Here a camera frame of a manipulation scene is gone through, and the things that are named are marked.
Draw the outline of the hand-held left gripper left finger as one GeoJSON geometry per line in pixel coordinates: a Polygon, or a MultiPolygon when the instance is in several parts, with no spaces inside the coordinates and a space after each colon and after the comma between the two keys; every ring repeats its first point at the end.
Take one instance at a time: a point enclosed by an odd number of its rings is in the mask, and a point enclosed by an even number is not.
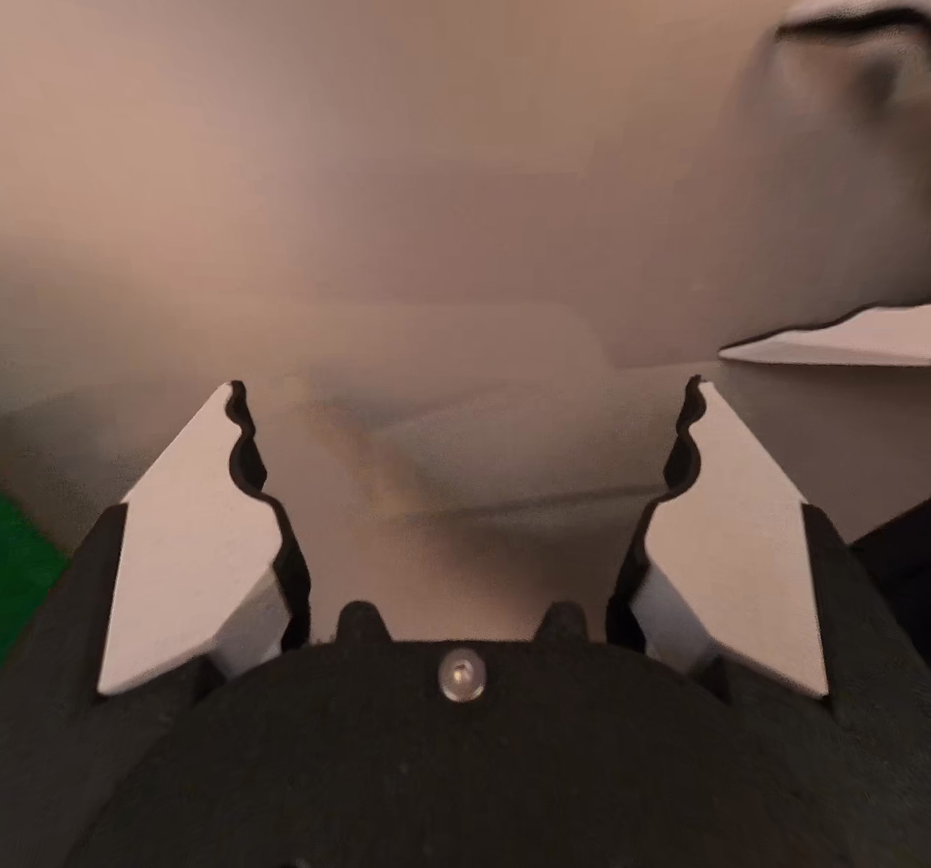
{"type": "Polygon", "coordinates": [[[267,476],[246,387],[224,383],[121,502],[100,695],[195,658],[232,679],[308,643],[310,573],[267,476]]]}

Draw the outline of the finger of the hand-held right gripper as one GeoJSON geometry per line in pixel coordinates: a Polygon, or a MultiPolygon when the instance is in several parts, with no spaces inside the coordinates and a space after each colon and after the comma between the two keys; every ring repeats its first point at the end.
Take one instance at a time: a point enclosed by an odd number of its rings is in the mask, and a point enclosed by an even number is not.
{"type": "Polygon", "coordinates": [[[774,31],[795,95],[868,119],[929,112],[930,0],[800,0],[774,31]]]}
{"type": "Polygon", "coordinates": [[[749,338],[722,360],[824,366],[929,366],[930,305],[871,305],[818,325],[749,338]]]}

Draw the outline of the green plastic bin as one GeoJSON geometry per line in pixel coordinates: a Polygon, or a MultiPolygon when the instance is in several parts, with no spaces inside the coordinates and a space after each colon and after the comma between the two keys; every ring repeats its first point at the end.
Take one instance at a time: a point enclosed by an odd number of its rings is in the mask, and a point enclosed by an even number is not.
{"type": "Polygon", "coordinates": [[[1,663],[72,564],[19,505],[1,494],[1,663]]]}

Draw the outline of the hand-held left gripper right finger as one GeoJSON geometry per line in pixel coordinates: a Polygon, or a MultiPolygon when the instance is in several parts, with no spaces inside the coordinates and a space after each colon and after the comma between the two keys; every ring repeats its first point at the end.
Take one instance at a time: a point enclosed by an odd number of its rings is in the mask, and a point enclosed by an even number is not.
{"type": "Polygon", "coordinates": [[[723,658],[825,698],[808,502],[701,375],[685,386],[662,475],[608,601],[607,641],[682,675],[723,658]]]}

